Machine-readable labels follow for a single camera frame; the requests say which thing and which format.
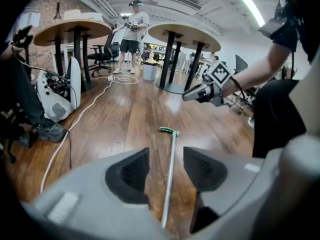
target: gray t-shirt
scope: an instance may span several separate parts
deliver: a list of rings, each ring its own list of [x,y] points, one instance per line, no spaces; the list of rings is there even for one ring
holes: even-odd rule
[[[128,22],[149,25],[149,15],[144,11],[133,13],[129,16]],[[143,32],[144,29],[131,30],[129,28],[126,28],[123,39],[139,42],[141,40]]]

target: wooden floor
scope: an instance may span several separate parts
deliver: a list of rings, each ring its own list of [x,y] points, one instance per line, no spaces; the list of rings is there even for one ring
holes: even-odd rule
[[[196,101],[184,102],[181,95],[159,90],[155,82],[145,81],[142,70],[134,75],[138,84],[114,83],[82,117],[71,132],[72,168],[96,159],[114,156],[124,151],[150,147],[150,171],[145,193],[154,215],[161,220],[170,163],[172,136],[158,132],[159,127],[180,131],[176,140],[174,180],[167,229],[175,236],[189,235],[196,190],[183,167],[183,147],[207,149],[212,153],[251,156],[254,131],[247,125],[247,117],[237,115],[227,106]],[[175,74],[175,83],[185,83],[187,76]],[[81,107],[62,124],[67,128],[77,115],[109,85],[106,78],[98,79],[98,86],[82,95]],[[69,171],[69,140],[58,153],[45,186],[53,184]],[[40,185],[49,160],[58,143],[38,140],[29,150],[14,145],[14,165],[7,171],[23,201],[39,195]]]

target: computer monitor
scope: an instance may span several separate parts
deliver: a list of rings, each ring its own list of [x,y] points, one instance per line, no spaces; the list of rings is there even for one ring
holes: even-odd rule
[[[248,67],[248,64],[237,54],[235,55],[235,69],[237,71],[245,70]]]

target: trash can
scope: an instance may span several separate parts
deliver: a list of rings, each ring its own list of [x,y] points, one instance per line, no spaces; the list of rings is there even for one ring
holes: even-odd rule
[[[143,63],[143,79],[154,81],[156,79],[157,70],[158,70],[157,63],[144,62]]]

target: white ceiling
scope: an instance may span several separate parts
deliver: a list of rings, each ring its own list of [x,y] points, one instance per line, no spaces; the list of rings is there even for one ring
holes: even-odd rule
[[[90,0],[99,6],[105,18],[111,23],[121,21],[120,13],[129,13],[128,6],[133,0]],[[195,15],[187,15],[174,8],[158,6],[153,0],[141,0],[143,10],[150,16],[150,23],[179,21],[196,25],[214,35],[226,35],[232,31],[242,30],[243,34],[252,34],[258,24],[251,12],[241,0],[190,0],[201,10]],[[253,0],[265,21],[272,18],[278,0]]]

